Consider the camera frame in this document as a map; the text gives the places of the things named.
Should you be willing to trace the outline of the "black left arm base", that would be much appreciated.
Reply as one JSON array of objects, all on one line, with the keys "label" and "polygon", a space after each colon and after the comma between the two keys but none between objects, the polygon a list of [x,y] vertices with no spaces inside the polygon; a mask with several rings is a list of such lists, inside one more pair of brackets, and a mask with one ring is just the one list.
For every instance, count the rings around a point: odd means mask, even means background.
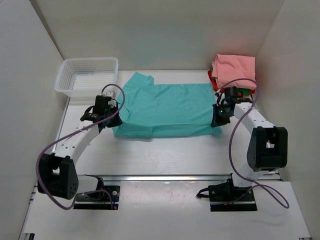
[{"label": "black left arm base", "polygon": [[120,185],[107,183],[98,175],[80,175],[78,180],[74,210],[117,211],[119,209]]}]

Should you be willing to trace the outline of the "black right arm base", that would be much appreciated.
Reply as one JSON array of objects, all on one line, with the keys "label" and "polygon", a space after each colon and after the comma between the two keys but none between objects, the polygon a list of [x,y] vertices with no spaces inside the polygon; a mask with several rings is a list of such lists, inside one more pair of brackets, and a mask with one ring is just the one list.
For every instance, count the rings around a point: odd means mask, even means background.
[{"label": "black right arm base", "polygon": [[256,212],[258,210],[252,187],[234,186],[229,177],[220,184],[198,191],[198,199],[209,199],[211,212]]}]

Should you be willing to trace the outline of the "green folded t shirt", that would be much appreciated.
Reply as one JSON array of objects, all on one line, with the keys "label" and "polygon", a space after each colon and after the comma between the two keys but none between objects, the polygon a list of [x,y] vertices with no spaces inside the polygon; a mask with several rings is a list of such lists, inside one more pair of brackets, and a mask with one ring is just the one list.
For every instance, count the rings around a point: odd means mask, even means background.
[{"label": "green folded t shirt", "polygon": [[252,90],[247,88],[239,88],[238,90],[243,93],[244,96],[249,96],[252,93]]}]

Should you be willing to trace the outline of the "white plastic basket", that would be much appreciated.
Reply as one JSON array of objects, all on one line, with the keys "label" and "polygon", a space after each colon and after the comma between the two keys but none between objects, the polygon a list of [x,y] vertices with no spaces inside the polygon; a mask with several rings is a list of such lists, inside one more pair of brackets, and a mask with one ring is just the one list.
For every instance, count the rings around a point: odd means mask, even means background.
[{"label": "white plastic basket", "polygon": [[118,79],[115,57],[68,58],[59,68],[54,89],[70,98],[91,98]]}]

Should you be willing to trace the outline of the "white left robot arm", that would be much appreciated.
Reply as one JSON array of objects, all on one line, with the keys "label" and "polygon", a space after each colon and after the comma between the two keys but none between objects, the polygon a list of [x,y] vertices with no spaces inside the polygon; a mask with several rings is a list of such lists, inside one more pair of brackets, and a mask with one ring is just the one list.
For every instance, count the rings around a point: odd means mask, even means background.
[{"label": "white left robot arm", "polygon": [[88,193],[93,199],[104,195],[103,179],[95,175],[78,175],[76,163],[91,141],[103,129],[122,124],[119,105],[113,91],[97,95],[95,104],[87,108],[76,128],[77,134],[56,144],[51,154],[44,153],[36,167],[38,191],[71,200],[77,194]]}]

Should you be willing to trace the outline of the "teal t shirt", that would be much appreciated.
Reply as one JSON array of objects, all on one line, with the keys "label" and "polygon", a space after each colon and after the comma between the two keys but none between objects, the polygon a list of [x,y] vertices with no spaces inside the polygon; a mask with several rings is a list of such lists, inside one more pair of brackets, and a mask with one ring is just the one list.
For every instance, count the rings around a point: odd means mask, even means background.
[{"label": "teal t shirt", "polygon": [[151,75],[135,72],[117,98],[124,106],[118,138],[150,139],[220,135],[211,127],[216,99],[210,83],[155,84]]}]

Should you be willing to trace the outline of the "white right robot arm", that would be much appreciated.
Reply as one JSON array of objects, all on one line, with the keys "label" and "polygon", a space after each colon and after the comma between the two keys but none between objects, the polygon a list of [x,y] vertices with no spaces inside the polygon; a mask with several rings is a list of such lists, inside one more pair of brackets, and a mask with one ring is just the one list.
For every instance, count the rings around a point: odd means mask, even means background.
[{"label": "white right robot arm", "polygon": [[255,102],[243,95],[237,87],[226,88],[217,92],[216,103],[213,105],[211,127],[221,127],[237,118],[237,123],[231,132],[228,155],[232,156],[232,141],[236,129],[243,124],[250,133],[250,141],[246,153],[246,163],[236,169],[230,159],[233,169],[232,183],[224,187],[224,195],[229,200],[236,200],[242,195],[242,188],[249,188],[262,175],[284,168],[288,162],[288,131],[269,122],[256,108]]}]

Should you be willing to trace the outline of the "pink folded t shirt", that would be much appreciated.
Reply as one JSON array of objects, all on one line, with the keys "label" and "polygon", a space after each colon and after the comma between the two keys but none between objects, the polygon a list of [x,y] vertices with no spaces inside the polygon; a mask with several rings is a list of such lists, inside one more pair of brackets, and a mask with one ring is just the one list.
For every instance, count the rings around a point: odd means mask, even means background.
[{"label": "pink folded t shirt", "polygon": [[[252,56],[216,54],[212,62],[211,76],[215,79],[219,89],[235,86],[255,90],[256,84],[252,82],[256,77],[255,66],[256,59]],[[250,79],[252,81],[238,80],[228,84],[236,79]]]}]

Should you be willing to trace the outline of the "red folded t shirt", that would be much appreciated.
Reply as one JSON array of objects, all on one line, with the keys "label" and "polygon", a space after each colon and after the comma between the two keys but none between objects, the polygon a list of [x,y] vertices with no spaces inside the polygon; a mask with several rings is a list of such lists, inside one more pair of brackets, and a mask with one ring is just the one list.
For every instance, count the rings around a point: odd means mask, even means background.
[{"label": "red folded t shirt", "polygon": [[[211,70],[208,70],[207,71],[207,74],[208,74],[208,77],[209,77],[209,80],[212,84],[212,87],[213,87],[213,91],[214,92],[217,92],[219,90],[218,88],[218,85],[217,85],[217,82],[216,82],[216,79],[214,77],[212,77],[212,71]],[[256,91],[254,89],[251,89],[251,95],[254,94]]]}]

